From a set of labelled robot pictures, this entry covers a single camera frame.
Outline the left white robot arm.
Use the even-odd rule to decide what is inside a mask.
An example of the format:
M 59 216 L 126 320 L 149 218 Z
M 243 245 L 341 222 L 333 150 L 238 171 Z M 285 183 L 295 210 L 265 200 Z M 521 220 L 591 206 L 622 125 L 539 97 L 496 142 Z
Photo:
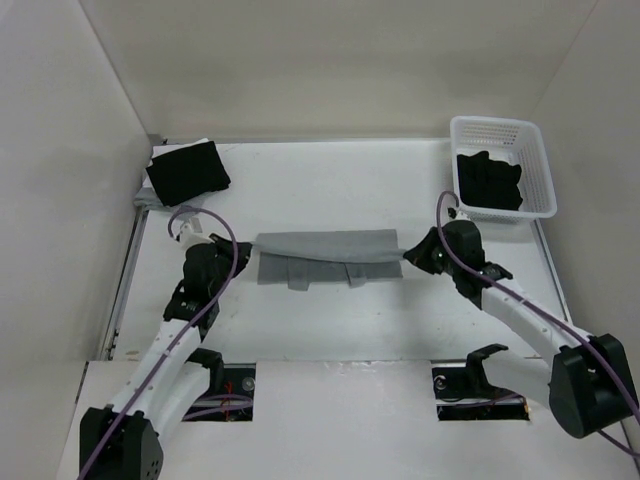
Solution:
M 248 242 L 215 234 L 190 240 L 176 285 L 151 346 L 123 388 L 103 408 L 90 407 L 79 427 L 81 479 L 156 479 L 163 444 L 199 397 L 224 387 L 220 353 L 202 343 L 220 311 L 221 293 L 251 257 Z

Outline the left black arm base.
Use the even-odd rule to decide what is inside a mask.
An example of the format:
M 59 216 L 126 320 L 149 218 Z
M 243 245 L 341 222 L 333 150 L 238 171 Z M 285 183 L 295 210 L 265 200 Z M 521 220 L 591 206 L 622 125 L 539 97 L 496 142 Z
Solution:
M 186 410 L 187 422 L 250 422 L 256 390 L 255 363 L 230 364 L 222 354 L 197 349 L 188 362 L 204 367 L 210 377 L 208 388 Z

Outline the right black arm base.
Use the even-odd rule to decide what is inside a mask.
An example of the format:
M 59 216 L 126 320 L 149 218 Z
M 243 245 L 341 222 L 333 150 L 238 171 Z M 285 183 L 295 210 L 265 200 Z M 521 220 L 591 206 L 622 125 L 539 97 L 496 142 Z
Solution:
M 489 383 L 484 361 L 507 351 L 501 344 L 490 344 L 469 353 L 463 364 L 432 367 L 432 384 L 439 421 L 529 421 L 523 396 Z

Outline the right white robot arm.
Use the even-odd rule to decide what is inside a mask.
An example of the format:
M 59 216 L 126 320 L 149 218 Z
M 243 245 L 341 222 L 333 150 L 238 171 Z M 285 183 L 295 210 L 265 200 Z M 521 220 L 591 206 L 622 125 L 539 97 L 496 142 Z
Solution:
M 464 384 L 483 396 L 502 388 L 548 408 L 570 436 L 584 438 L 639 416 L 639 401 L 622 343 L 569 326 L 531 300 L 501 265 L 489 262 L 479 229 L 454 220 L 429 230 L 404 259 L 431 275 L 447 274 L 458 293 L 509 327 L 543 361 L 535 367 L 494 344 L 469 354 Z

